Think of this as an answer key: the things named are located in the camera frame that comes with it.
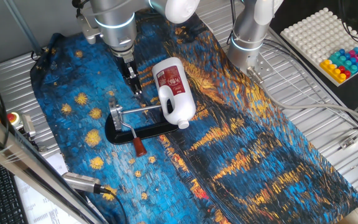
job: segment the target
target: white cable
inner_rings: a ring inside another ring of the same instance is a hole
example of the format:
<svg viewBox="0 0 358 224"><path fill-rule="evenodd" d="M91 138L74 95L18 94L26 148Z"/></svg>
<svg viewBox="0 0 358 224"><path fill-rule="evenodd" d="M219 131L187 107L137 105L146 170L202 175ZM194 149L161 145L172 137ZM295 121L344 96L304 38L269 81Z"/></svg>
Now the white cable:
<svg viewBox="0 0 358 224"><path fill-rule="evenodd" d="M274 71L279 74L281 76L281 74L269 63L269 61L266 60L266 62L274 69ZM309 108L333 108L336 110L342 110L342 111L346 111L350 114L352 114L353 116L358 117L358 112L351 110L349 108L343 107L343 106L339 106L339 105L332 105L332 104L326 104L326 103L322 103L322 104L315 104L315 105L286 105L281 103L280 101L276 100L268 91L265 83L263 82L261 84L262 88L265 90L266 95L274 102L276 103L278 106L281 106L282 108L286 108L286 109L291 109L291 110L302 110L302 109L309 109Z"/></svg>
<svg viewBox="0 0 358 224"><path fill-rule="evenodd" d="M282 56L284 59L287 59L283 54L281 54L281 53L278 53L278 54L279 54L280 56ZM296 70L300 73L300 75L302 75L301 70L300 70L298 67L296 67L295 64L294 64L291 60L289 60L289 59L287 59L287 60L296 68ZM307 95L305 92L303 92L302 90L300 90L297 86L295 86L290 80L287 80L284 76L282 76L269 62L267 62L267 63L274 69L274 71L275 71L278 75L280 75L280 76L281 76L286 82L288 82L291 86L293 86L294 88L296 88L299 92L301 92L301 93L302 93L303 95L305 95L306 97L312 99L314 102L316 102L316 103L318 103L318 104L321 104L318 100L315 100L315 99L312 98L311 96ZM331 112L337 114L338 116L340 116L341 118L345 119L346 121L348 121L349 123L352 124L352 122L351 122L347 117L345 117L345 116L339 114L338 112L332 110L331 108L327 108L327 110L329 110L329 111L331 111Z"/></svg>

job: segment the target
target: metal pipe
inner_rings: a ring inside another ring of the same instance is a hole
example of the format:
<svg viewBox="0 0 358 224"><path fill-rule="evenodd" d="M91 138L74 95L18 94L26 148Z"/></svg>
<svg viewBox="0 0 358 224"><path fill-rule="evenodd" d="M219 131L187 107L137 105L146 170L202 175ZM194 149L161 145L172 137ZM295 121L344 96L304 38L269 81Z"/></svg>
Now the metal pipe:
<svg viewBox="0 0 358 224"><path fill-rule="evenodd" d="M143 107L143 108L136 108L136 109L122 111L121 113L122 114L128 114L128 113L133 113L133 112L151 110L151 109L160 108L160 107L161 107L161 105L146 106L146 107Z"/></svg>
<svg viewBox="0 0 358 224"><path fill-rule="evenodd" d="M0 123L0 145L5 137ZM8 148L0 151L0 165L22 179L81 223L104 223L38 152L20 135L9 133Z"/></svg>
<svg viewBox="0 0 358 224"><path fill-rule="evenodd" d="M13 18L15 19L17 25L20 27L24 35L28 38L31 43L32 50L36 55L40 56L42 53L41 46L38 43L37 39L34 37L34 34L31 32L29 25L25 22L22 17L22 14L19 12L16 4L13 0L4 0L5 5L11 12Z"/></svg>

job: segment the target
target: silver metal frame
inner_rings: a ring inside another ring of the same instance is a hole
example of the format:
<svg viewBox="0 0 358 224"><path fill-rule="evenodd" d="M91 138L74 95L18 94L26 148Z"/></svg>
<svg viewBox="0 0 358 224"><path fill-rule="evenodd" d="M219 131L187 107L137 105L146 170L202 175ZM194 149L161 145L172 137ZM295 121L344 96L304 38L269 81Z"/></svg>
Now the silver metal frame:
<svg viewBox="0 0 358 224"><path fill-rule="evenodd" d="M5 136L5 127L0 123L0 145ZM38 154L20 134L9 133L7 148L0 151L0 165L25 181L36 191L66 211L81 223L104 223L59 174Z"/></svg>
<svg viewBox="0 0 358 224"><path fill-rule="evenodd" d="M235 4L237 11L236 14L239 14L244 8L244 5L240 1L235 1ZM196 13L200 19L203 20L203 22L211 29L223 49L227 50L228 46L226 45L226 40L232 29L230 2L226 0L201 0ZM280 41L280 37L270 28L269 35L273 39ZM265 58L270 63L272 63L276 69L279 69L283 72L286 72L284 69L288 70L286 75L288 75L287 77L290 77L291 79L293 78L293 83L295 80L299 79L297 78L298 76L296 74L289 74L289 71L292 69L292 67L276 59L274 57L275 54L273 53L273 50L265 51L263 53ZM47 146L48 151L44 154L47 156L49 154L58 152L59 148L31 88L29 71L31 67L34 66L34 63L35 62L31 59L30 54L26 54L7 62L0 63L0 90L2 90L2 97L7 104L8 111L29 113L31 115L34 122L34 127L37 130L35 141L38 145ZM316 74L313 73L313 71L310 75L307 73L302 73L301 75L304 75L308 78L315 77L317 83L308 85L311 86L311 90L316 90L318 93L324 95L323 97L320 97L324 102L326 102L327 99L330 99L329 96L325 96L327 93L329 93L332 98L334 98L340 105L344 105L343 102L341 102L340 99L337 98L336 95L333 94L333 92L331 92L331 90L323 82L321 82L321 80L316 76ZM287 83L284 80L280 80L280 77L277 77L277 75L270 76L269 79L265 81L268 84L270 82L270 88L277 92L275 94L277 98L287 101L293 101L291 100L292 97L293 99L299 98L299 96L297 96L299 93L286 93L287 95L283 94L286 89L279 87L287 85ZM358 157L356 157L356 154L358 155L358 142L346 150L338 150L340 147L339 141L343 140L343 138L341 137L340 139L337 139L337 134L335 134L342 133L343 136L350 136L354 132L351 129L346 131L346 122L341 121L342 119L337 118L336 115L328 115L328 112L325 110L305 110L299 112L285 111L285 113L305 134L308 140L316 146L319 152L322 153L323 156L327 157L328 161L334 165L335 168L358 190ZM309 123L311 122L318 123L318 125L316 124L314 126L309 126ZM3 133L1 128L2 126L0 125L0 139L2 139ZM324 138L324 136L319 135L325 131L331 134L331 139L329 141L328 139ZM14 143L15 147L9 149L10 151L16 150L19 152L19 150L23 150L22 147L24 146L19 146L22 143L13 140L13 136L9 138L9 144L12 143ZM28 163L31 162L33 167L40 166L38 165L39 161L34 158L34 156L28 157L26 161L28 161ZM7 157L0 154L0 163L4 164L5 167L8 166L9 170L14 170L18 177L27 182L35 190L39 191L45 196L48 195L47 197L51 201L56 203L66 212L69 212L70 215L73 213L73 211L71 211L70 208L67 208L65 204L62 204L61 202L59 203L59 200L56 199L53 194L47 191L47 189L44 189L36 180L32 179L25 172L23 172L20 167L16 165L16 162L8 162ZM69 195L69 198L72 200L76 200L74 195L70 195L70 193L67 193L67 195Z"/></svg>

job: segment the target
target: black cable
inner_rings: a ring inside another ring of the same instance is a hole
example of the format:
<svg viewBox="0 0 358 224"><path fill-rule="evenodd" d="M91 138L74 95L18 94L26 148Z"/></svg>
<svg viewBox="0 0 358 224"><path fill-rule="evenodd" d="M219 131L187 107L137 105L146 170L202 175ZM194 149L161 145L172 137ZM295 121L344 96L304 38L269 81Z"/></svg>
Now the black cable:
<svg viewBox="0 0 358 224"><path fill-rule="evenodd" d="M345 30L345 32L352 37L354 41L358 43L358 37L351 34L349 27L347 26L347 17L346 17L346 11L344 7L344 1L338 0L338 6L339 6L339 17L341 18L342 26Z"/></svg>
<svg viewBox="0 0 358 224"><path fill-rule="evenodd" d="M286 46L284 46L283 44L278 43L278 42L276 42L276 41L274 41L274 40L269 40L269 39L264 39L264 42L265 42L265 41L274 43L275 45L278 45L278 46L282 47L283 49L287 50L285 53L290 54L290 55L292 55L292 56L295 57L295 55L294 55L293 53L291 53L291 52L288 50L288 48L287 48ZM276 49L278 49L278 50L284 51L283 49L280 49L280 48L278 48L278 47L276 47L276 46L274 46L274 45L272 45L272 44L268 44L268 43L264 43L264 44L269 45L269 46L271 46L271 47L274 47L274 48L276 48Z"/></svg>
<svg viewBox="0 0 358 224"><path fill-rule="evenodd" d="M234 27L234 23L236 22L236 5L234 3L234 0L230 0L230 7L231 7L231 19L233 21L233 27ZM233 28L231 29L229 37L227 38L226 41L227 45L229 45L231 35L233 35Z"/></svg>
<svg viewBox="0 0 358 224"><path fill-rule="evenodd" d="M71 3L72 5L77 8L77 13L76 13L76 17L81 16L81 10L84 8L84 5L90 0L84 0L83 2L81 2L81 0L73 0Z"/></svg>
<svg viewBox="0 0 358 224"><path fill-rule="evenodd" d="M236 21L236 5L234 3L234 0L230 0L230 7L231 7L231 19L233 20L233 25L234 25L234 22Z"/></svg>
<svg viewBox="0 0 358 224"><path fill-rule="evenodd" d="M231 35L233 35L233 30L230 31L229 37L227 38L226 44L229 45L229 40Z"/></svg>
<svg viewBox="0 0 358 224"><path fill-rule="evenodd" d="M104 194L111 194L115 199L117 199L118 203L119 203L119 206L121 207L121 210L124 214L124 218L125 218L125 224L128 224L128 219L127 219L127 214L125 212L125 209L124 209L124 206L122 205L121 201L118 199L117 195L114 194L111 190L109 189L105 189L105 188L101 188L100 189L100 192L101 193L104 193Z"/></svg>
<svg viewBox="0 0 358 224"><path fill-rule="evenodd" d="M282 53L285 53L285 54L288 55L288 56L294 57L294 55L291 54L290 52L287 52L287 51L285 51L285 50L283 50L283 49L281 49L281 48L278 48L278 47L274 46L273 44L264 43L264 45L268 45L268 46L270 46L270 47L273 47L274 49L277 49L277 50L281 51Z"/></svg>
<svg viewBox="0 0 358 224"><path fill-rule="evenodd" d="M2 111L0 111L0 113L2 114L2 118L0 118L0 119L1 119L1 121L4 121L5 128L6 128L4 141L2 142L2 149L4 149L6 147L7 139L9 137L9 121L7 119L6 107L5 107L4 100L2 99L2 96L1 96L1 92L0 92L0 104L1 104L1 108L2 108Z"/></svg>

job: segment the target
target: white pegboard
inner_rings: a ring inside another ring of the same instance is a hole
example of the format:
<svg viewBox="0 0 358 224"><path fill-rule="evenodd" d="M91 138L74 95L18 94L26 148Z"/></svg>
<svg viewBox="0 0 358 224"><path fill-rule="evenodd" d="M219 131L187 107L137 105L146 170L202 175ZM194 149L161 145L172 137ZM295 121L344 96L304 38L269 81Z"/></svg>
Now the white pegboard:
<svg viewBox="0 0 358 224"><path fill-rule="evenodd" d="M351 27L349 30L353 36L358 37L355 30L352 30ZM281 36L336 86L347 82L358 74L357 72L342 83L338 83L319 66L323 60L328 59L340 49L345 49L348 52L354 47L358 47L358 43L346 33L341 20L328 8L284 29Z"/></svg>

